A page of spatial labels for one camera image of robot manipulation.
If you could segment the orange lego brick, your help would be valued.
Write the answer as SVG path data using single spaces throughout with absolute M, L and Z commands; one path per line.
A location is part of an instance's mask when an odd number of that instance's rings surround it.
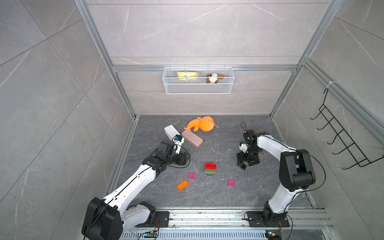
M 185 189 L 188 185 L 189 185 L 188 181 L 185 180 L 185 181 L 183 181 L 182 183 L 180 183 L 179 185 L 177 185 L 177 189 L 178 189 L 179 191 L 182 191 L 182 190 Z

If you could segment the red lego brick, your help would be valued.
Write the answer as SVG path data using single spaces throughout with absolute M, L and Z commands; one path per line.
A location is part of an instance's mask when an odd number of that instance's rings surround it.
M 216 164 L 205 164 L 205 170 L 217 170 Z

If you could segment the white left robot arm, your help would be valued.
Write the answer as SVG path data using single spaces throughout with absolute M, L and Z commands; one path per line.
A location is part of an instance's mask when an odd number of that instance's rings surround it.
M 161 141 L 158 148 L 146 157 L 137 171 L 120 187 L 102 199 L 95 197 L 87 207 L 82 235 L 89 240 L 118 240 L 122 233 L 135 227 L 160 228 L 156 207 L 141 202 L 131 206 L 134 198 L 167 167 L 183 169 L 191 155 L 182 146 L 184 139 L 177 135 Z

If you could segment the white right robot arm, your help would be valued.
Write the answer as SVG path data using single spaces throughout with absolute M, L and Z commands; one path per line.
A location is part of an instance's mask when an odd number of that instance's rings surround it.
M 237 154 L 238 167 L 242 170 L 259 164 L 259 152 L 262 151 L 279 161 L 280 185 L 265 204 L 262 216 L 263 221 L 271 225 L 283 220 L 296 196 L 316 182 L 311 155 L 306 150 L 289 147 L 266 133 L 245 130 L 243 138 Z

